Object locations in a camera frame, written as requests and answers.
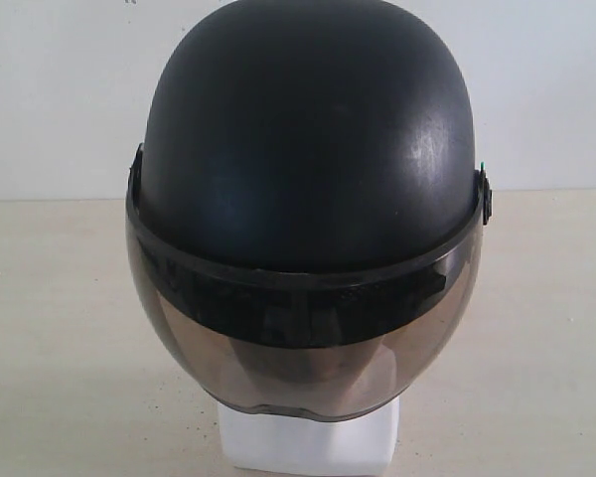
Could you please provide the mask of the black helmet with tinted visor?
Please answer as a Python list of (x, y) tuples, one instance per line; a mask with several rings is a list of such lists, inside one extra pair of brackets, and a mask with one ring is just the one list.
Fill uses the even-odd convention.
[(210, 396), (342, 421), (450, 339), (491, 196), (462, 74), (422, 20), (384, 1), (235, 1), (161, 74), (128, 180), (129, 262)]

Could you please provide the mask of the white mannequin head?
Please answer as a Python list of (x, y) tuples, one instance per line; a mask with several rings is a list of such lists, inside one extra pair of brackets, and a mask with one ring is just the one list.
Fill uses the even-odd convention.
[(378, 476), (391, 462), (399, 398), (363, 416), (319, 422), (218, 405), (224, 457), (236, 468), (303, 476)]

